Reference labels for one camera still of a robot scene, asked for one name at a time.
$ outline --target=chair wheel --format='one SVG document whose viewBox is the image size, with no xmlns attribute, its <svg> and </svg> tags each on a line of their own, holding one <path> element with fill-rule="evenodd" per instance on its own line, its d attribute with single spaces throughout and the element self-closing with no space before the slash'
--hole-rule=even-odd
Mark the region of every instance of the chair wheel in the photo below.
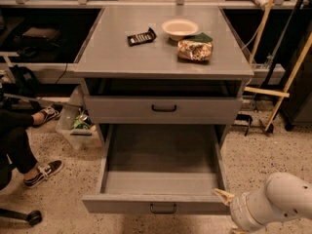
<svg viewBox="0 0 312 234">
<path fill-rule="evenodd" d="M 39 211 L 33 211 L 28 216 L 26 221 L 31 225 L 34 226 L 42 221 L 42 215 Z"/>
</svg>

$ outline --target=black pants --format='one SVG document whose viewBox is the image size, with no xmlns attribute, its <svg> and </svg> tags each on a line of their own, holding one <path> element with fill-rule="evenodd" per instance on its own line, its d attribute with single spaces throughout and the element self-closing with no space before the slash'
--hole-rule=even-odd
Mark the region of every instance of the black pants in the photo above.
<svg viewBox="0 0 312 234">
<path fill-rule="evenodd" d="M 37 164 L 25 130 L 32 124 L 30 115 L 0 110 L 0 155 L 9 155 L 21 174 L 28 173 Z"/>
</svg>

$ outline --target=closed drawer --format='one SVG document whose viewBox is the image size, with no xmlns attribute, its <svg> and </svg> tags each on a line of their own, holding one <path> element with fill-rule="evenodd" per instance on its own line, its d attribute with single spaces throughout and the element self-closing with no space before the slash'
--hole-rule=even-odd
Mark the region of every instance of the closed drawer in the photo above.
<svg viewBox="0 0 312 234">
<path fill-rule="evenodd" d="M 118 125 L 90 213 L 227 215 L 213 194 L 226 189 L 214 126 Z"/>
<path fill-rule="evenodd" d="M 232 124 L 236 97 L 85 97 L 94 123 Z"/>
</svg>

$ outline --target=cabinet top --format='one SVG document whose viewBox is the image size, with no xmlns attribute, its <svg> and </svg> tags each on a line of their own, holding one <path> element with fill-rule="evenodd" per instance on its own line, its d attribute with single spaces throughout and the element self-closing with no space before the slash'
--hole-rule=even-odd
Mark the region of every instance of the cabinet top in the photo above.
<svg viewBox="0 0 312 234">
<path fill-rule="evenodd" d="M 177 57 L 177 42 L 169 39 L 162 29 L 163 22 L 170 19 L 193 20 L 199 25 L 198 33 L 204 32 L 214 39 L 210 61 L 195 63 Z M 152 43 L 128 45 L 128 35 L 146 32 L 149 27 L 157 34 Z M 80 77 L 250 79 L 254 76 L 216 6 L 107 6 L 87 42 L 75 64 Z"/>
</svg>

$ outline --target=terrazzo floor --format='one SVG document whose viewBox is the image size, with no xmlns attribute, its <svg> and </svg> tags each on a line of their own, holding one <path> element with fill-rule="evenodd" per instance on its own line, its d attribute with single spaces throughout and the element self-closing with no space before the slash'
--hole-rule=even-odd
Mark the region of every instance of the terrazzo floor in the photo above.
<svg viewBox="0 0 312 234">
<path fill-rule="evenodd" d="M 275 172 L 288 172 L 312 182 L 312 127 L 295 127 L 287 132 L 283 117 L 278 115 L 273 134 L 267 136 L 258 120 L 266 121 L 271 105 L 259 104 L 257 108 L 257 112 L 247 112 L 253 117 L 248 135 L 244 136 L 246 127 L 232 126 L 221 150 L 230 192 L 258 188 Z M 234 226 L 228 215 L 89 214 L 81 198 L 95 192 L 101 152 L 74 149 L 56 132 L 56 124 L 51 121 L 40 128 L 30 128 L 28 134 L 36 157 L 43 163 L 61 159 L 63 170 L 33 189 L 25 188 L 21 175 L 14 171 L 11 183 L 0 192 L 1 207 L 24 213 L 40 210 L 43 221 L 30 227 L 25 222 L 0 217 L 0 233 L 228 234 Z M 312 233 L 312 221 L 270 223 L 256 233 Z"/>
</svg>

